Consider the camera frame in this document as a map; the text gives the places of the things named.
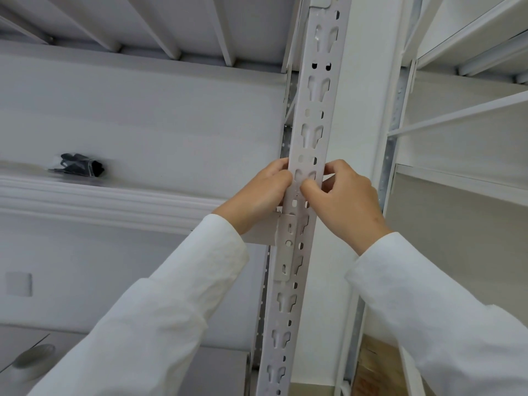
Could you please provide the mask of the white shelving unit deck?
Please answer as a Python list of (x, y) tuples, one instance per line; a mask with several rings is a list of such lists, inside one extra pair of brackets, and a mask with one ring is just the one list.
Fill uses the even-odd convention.
[(401, 65), (528, 86), (528, 0), (412, 0)]

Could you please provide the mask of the white shelf beam with ridges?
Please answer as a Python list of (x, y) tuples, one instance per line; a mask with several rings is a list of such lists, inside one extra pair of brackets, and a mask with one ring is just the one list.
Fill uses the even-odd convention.
[(0, 213), (188, 235), (222, 203), (222, 199), (134, 188), (0, 160)]

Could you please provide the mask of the person's left hand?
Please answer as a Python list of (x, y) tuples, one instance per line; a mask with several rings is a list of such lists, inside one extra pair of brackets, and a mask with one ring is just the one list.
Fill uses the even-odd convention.
[(265, 183), (262, 170), (232, 198), (213, 210), (213, 214), (225, 219), (239, 235), (247, 233), (274, 212), (284, 199), (285, 194), (277, 194)]

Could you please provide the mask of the black gloves in clear bag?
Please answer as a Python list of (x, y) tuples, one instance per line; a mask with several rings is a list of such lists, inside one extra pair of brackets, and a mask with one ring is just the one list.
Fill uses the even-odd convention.
[(106, 173), (105, 165), (101, 161), (79, 153), (62, 153), (56, 156), (47, 171), (88, 178), (99, 178)]

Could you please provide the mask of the white ribbed shelf deck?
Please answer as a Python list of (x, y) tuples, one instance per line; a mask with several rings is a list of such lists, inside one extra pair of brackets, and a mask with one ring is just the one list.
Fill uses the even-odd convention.
[(0, 41), (285, 73), (301, 0), (0, 0)]

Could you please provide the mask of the white shelf beam end bracket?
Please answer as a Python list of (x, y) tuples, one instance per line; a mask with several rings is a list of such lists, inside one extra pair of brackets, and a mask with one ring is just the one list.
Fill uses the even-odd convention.
[(247, 243), (275, 246), (273, 279), (287, 282), (291, 277), (294, 251), (298, 248), (297, 238), (308, 222), (308, 214), (272, 212), (242, 235), (242, 239)]

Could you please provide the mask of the person's right forearm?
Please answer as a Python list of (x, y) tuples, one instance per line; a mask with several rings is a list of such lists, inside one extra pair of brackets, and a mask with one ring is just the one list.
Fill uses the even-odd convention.
[(480, 302), (401, 234), (376, 241), (346, 278), (437, 396), (528, 396), (528, 328)]

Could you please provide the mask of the person's left forearm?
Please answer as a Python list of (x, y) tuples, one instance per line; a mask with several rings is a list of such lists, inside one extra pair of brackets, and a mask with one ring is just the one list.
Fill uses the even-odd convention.
[(239, 226), (207, 215), (28, 396), (174, 396), (209, 318), (249, 261)]

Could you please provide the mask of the person's right hand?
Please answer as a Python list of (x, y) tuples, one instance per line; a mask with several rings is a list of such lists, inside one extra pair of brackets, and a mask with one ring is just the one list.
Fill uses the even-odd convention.
[(333, 234), (362, 256), (392, 232), (379, 207), (378, 193), (367, 177), (342, 159), (327, 162), (324, 174), (327, 179), (335, 179), (329, 199), (308, 204)]

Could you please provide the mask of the white diagonal shelf brace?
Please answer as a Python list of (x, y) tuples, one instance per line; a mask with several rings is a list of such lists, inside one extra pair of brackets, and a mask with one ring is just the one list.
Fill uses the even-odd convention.
[(459, 111), (443, 114), (432, 119), (419, 121), (410, 126), (405, 126), (397, 130), (389, 131), (387, 133), (387, 139), (398, 138), (400, 136), (404, 136), (408, 133), (412, 133), (415, 131), (429, 130), (437, 126), (446, 125), (452, 122), (462, 121), (465, 119), (473, 119), (481, 115), (483, 116), (485, 114), (496, 113), (504, 109), (525, 103), (528, 103), (528, 91), (516, 93), (486, 103), (481, 103), (476, 106), (471, 106)]

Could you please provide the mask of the galvanised perforated rear upright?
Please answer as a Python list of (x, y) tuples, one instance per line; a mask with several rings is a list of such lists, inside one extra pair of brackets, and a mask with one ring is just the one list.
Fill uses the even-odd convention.
[[(285, 158), (289, 155), (289, 147), (291, 143), (291, 136), (292, 136), (292, 129), (287, 129), (287, 126), (291, 126), (291, 124), (286, 124), (286, 116), (288, 114), (289, 108), (292, 104), (292, 98), (295, 97), (296, 91), (297, 91), (297, 83), (298, 83), (298, 73), (292, 73), (291, 68), (287, 69), (287, 81), (286, 81), (286, 90), (285, 90), (285, 97), (283, 101), (283, 112), (281, 113), (282, 117), (282, 126), (281, 126), (281, 143), (280, 143), (280, 152), (279, 152), (279, 158)], [(265, 326), (265, 313), (266, 313), (266, 299), (267, 299), (267, 290), (268, 290), (268, 276), (269, 276), (269, 265), (270, 265), (270, 258), (271, 258), (271, 251), (272, 246), (267, 246), (266, 249), (266, 265), (263, 275), (263, 282), (262, 282), (262, 292), (261, 292), (261, 300), (260, 300), (260, 307), (259, 307), (259, 316), (258, 316), (258, 322), (256, 327), (256, 334), (255, 334), (255, 340), (254, 340), (254, 347), (251, 357), (251, 372), (257, 373), (260, 369), (260, 362), (262, 357), (262, 345), (263, 345), (263, 333), (264, 333), (264, 326)]]

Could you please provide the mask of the galvanised upright of shelving unit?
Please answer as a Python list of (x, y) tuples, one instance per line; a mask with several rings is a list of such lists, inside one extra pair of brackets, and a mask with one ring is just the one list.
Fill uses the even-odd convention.
[(416, 60), (413, 59), (409, 67), (401, 67), (397, 86), (394, 92), (394, 100), (390, 114), (389, 126), (387, 130), (386, 147), (383, 155), (383, 164), (379, 180), (379, 206), (383, 215), (386, 214), (386, 207), (391, 192), (394, 176), (395, 158), (397, 155), (398, 139), (391, 133), (398, 130), (405, 118), (406, 104), (413, 85), (413, 77), (416, 72)]

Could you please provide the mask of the white slotted shelf post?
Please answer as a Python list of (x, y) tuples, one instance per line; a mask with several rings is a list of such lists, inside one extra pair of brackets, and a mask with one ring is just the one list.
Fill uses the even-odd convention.
[(262, 357), (255, 396), (288, 396), (312, 252), (316, 214), (300, 192), (305, 179), (323, 180), (340, 68), (352, 0), (310, 0), (306, 23), (289, 170), (293, 183), (282, 204), (283, 214), (309, 215), (301, 228), (290, 280), (273, 279), (275, 253), (270, 260)]

